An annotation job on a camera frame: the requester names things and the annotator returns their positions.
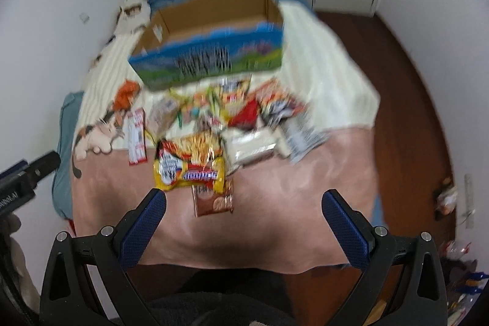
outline red snack package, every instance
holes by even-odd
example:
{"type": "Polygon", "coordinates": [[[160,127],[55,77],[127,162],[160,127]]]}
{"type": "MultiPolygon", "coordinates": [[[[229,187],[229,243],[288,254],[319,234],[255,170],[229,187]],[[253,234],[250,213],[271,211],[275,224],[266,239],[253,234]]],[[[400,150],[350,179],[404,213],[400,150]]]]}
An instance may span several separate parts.
{"type": "Polygon", "coordinates": [[[236,116],[232,117],[227,123],[228,127],[237,127],[241,130],[253,130],[258,119],[259,104],[256,99],[246,103],[236,116]]]}
{"type": "Polygon", "coordinates": [[[138,108],[127,114],[129,164],[146,163],[146,144],[144,139],[144,110],[138,108]]]}

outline white wall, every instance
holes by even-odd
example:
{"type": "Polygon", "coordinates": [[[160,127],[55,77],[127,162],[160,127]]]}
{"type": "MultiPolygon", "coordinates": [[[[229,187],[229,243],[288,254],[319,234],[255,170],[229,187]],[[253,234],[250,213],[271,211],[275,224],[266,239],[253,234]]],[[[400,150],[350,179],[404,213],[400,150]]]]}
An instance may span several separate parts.
{"type": "MultiPolygon", "coordinates": [[[[76,91],[91,60],[113,29],[122,0],[0,0],[0,170],[21,158],[33,160],[56,148],[59,110],[76,91]],[[80,13],[90,16],[84,25],[80,13]]],[[[51,179],[18,211],[16,239],[40,288],[56,233],[65,229],[50,195],[51,179]]]]}
{"type": "Polygon", "coordinates": [[[378,14],[408,52],[441,120],[465,212],[464,174],[473,175],[471,255],[489,270],[489,0],[380,0],[378,14]]]}

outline screw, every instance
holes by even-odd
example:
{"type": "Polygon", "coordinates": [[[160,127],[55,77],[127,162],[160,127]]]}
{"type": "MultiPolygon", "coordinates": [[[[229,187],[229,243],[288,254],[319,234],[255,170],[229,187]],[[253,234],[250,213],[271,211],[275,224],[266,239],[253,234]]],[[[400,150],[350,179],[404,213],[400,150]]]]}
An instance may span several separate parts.
{"type": "Polygon", "coordinates": [[[68,234],[63,231],[63,232],[58,233],[58,235],[56,235],[56,240],[58,242],[63,242],[67,237],[68,237],[68,234]]]}
{"type": "Polygon", "coordinates": [[[421,232],[421,239],[425,240],[426,242],[431,241],[431,235],[429,232],[421,232]]]}
{"type": "Polygon", "coordinates": [[[375,227],[375,233],[378,235],[378,236],[386,236],[387,235],[387,228],[383,227],[383,226],[378,226],[378,227],[375,227]]]}
{"type": "Polygon", "coordinates": [[[112,234],[112,232],[114,232],[114,227],[111,227],[110,225],[107,225],[105,226],[104,228],[102,228],[100,230],[100,233],[103,235],[103,236],[109,236],[112,234]]]}

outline dark clothing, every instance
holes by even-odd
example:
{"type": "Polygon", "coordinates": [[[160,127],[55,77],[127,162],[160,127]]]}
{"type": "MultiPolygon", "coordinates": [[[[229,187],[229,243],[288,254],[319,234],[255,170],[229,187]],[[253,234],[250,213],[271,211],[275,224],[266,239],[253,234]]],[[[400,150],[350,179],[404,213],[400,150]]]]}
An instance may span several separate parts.
{"type": "Polygon", "coordinates": [[[199,271],[148,307],[168,326],[297,326],[282,277],[255,269],[199,271]]]}

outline white snack package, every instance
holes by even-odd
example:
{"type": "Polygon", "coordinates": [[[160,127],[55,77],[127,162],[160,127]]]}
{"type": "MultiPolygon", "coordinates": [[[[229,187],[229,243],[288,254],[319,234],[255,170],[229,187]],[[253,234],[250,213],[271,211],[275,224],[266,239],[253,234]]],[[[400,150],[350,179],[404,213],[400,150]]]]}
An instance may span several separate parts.
{"type": "Polygon", "coordinates": [[[244,166],[272,156],[278,139],[268,127],[239,134],[238,129],[223,136],[229,166],[244,166]]]}

